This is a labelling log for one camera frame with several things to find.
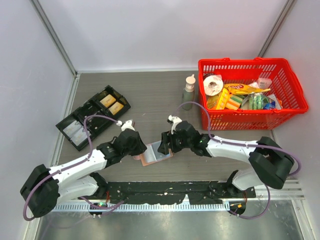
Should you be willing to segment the pink card holder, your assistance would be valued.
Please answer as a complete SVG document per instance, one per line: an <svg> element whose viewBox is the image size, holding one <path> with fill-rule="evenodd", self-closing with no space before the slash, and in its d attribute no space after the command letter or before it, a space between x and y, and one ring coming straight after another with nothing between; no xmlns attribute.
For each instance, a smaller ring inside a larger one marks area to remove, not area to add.
<svg viewBox="0 0 320 240"><path fill-rule="evenodd" d="M169 159L173 156L173 153L169 150L168 154L163 154L158 152L158 148L161 144L161 141L153 142L147 144L147 150L133 157L134 160L141 161L141 164L145 167L154 163L158 163L160 161Z"/></svg>

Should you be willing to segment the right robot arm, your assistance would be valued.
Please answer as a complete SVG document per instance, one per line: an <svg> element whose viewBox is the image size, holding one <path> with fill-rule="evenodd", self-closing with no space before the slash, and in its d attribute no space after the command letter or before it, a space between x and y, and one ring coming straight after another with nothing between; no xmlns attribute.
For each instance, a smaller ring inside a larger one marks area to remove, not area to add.
<svg viewBox="0 0 320 240"><path fill-rule="evenodd" d="M222 157L249 164L245 170L233 171L224 188L217 191L219 195L226 192L233 198L259 185L282 189L294 166L293 158L282 152L269 137L262 137L258 141L210 137L207 133L199 133L187 121L174 123L171 130L163 132L157 151L167 155L183 149L190 149L200 157Z"/></svg>

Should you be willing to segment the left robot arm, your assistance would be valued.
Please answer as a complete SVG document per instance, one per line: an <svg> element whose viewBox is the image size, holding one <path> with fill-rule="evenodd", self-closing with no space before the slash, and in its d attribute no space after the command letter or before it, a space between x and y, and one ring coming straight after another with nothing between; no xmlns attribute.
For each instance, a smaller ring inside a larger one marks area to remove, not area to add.
<svg viewBox="0 0 320 240"><path fill-rule="evenodd" d="M36 166L20 189L25 201L23 218L31 221L43 217L57 204L83 196L102 199L107 193L107 183L98 171L146 150L140 134L127 128L111 141L101 143L87 155L68 163Z"/></svg>

